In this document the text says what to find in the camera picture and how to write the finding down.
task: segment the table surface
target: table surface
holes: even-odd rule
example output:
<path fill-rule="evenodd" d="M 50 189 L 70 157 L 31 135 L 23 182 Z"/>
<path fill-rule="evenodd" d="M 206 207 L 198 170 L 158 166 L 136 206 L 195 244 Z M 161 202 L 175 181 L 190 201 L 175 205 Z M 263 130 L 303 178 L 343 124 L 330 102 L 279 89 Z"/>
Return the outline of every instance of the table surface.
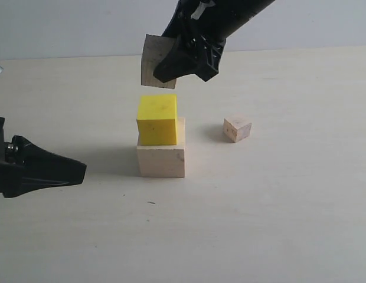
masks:
<path fill-rule="evenodd" d="M 139 177 L 140 96 L 172 92 L 140 85 L 140 57 L 0 65 L 5 138 L 88 166 L 0 195 L 0 282 L 366 282 L 366 47 L 230 52 L 178 80 L 185 179 Z"/>

